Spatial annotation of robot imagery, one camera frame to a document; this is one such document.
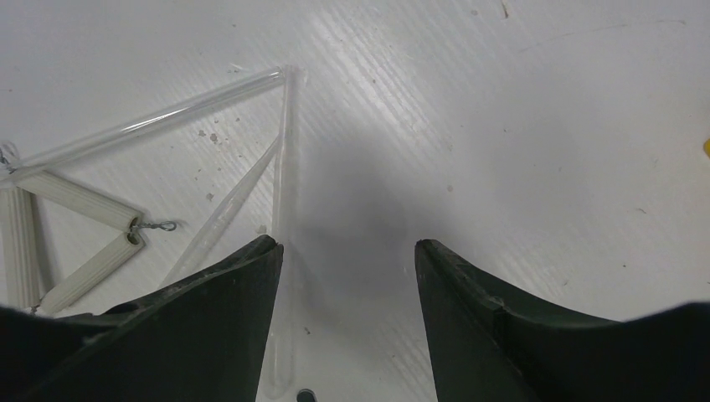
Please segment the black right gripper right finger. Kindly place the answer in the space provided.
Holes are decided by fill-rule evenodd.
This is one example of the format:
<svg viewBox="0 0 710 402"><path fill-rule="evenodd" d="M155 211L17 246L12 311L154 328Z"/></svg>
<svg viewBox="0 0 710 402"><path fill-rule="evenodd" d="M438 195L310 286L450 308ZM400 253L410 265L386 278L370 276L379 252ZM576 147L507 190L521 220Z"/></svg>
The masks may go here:
<svg viewBox="0 0 710 402"><path fill-rule="evenodd" d="M414 248L441 401L706 401L709 305L616 322L534 296L438 240Z"/></svg>

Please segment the clear glass test tube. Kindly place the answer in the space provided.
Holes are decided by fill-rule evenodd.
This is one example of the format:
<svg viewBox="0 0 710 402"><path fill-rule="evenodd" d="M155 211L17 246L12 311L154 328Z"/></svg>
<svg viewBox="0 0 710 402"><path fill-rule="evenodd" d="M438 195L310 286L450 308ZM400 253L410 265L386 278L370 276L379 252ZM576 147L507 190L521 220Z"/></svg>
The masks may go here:
<svg viewBox="0 0 710 402"><path fill-rule="evenodd" d="M274 199L270 236L283 246L279 285L275 297L270 333L261 373L261 393L271 401L282 401L294 383L295 263L291 232L296 221L299 151L297 149L297 90L300 71L293 65L285 73L284 104L281 112L280 146L275 155Z"/></svg>

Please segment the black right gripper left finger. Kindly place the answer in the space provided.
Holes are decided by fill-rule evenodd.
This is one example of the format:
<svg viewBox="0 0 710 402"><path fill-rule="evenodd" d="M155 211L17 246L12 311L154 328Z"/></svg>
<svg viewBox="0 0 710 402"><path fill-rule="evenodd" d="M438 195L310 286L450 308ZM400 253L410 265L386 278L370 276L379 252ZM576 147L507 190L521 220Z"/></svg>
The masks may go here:
<svg viewBox="0 0 710 402"><path fill-rule="evenodd" d="M99 315L3 308L2 400L255 400L283 254L261 235Z"/></svg>

